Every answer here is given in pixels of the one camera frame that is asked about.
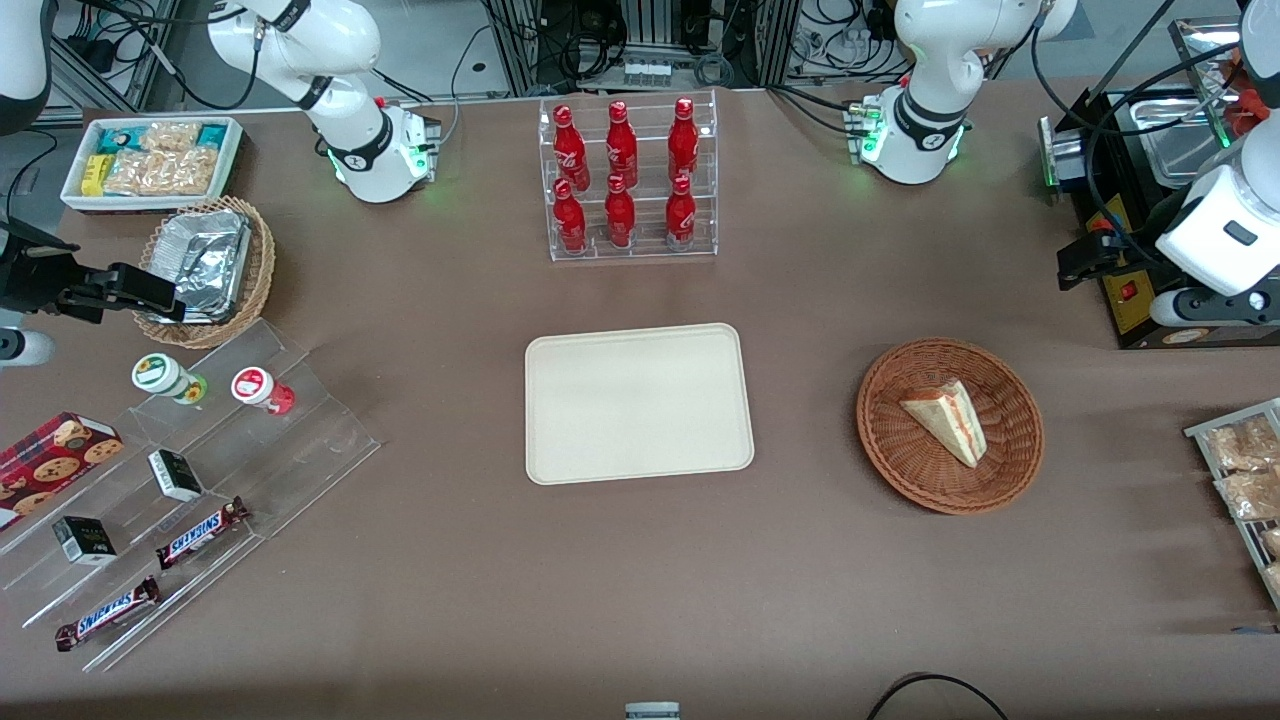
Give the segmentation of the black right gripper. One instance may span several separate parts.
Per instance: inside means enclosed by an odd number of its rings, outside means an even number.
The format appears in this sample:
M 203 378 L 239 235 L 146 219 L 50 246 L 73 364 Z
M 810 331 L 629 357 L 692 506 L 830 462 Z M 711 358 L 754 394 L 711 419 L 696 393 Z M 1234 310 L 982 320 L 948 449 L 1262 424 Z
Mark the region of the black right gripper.
M 93 325 L 102 323 L 104 299 L 92 282 L 99 269 L 76 260 L 77 245 L 24 222 L 3 223 L 1 305 L 19 314 L 46 313 Z M 186 305 L 177 288 L 150 272 L 127 263 L 108 268 L 109 302 L 114 309 L 157 316 L 157 323 L 184 323 Z

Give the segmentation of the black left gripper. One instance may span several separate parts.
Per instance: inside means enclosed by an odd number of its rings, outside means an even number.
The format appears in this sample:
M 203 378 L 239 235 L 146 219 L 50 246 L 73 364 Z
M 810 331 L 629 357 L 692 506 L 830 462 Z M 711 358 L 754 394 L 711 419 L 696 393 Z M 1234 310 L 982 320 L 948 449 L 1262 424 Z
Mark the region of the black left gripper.
M 1059 290 L 1119 273 L 1126 243 L 1115 233 L 1084 233 L 1059 250 Z

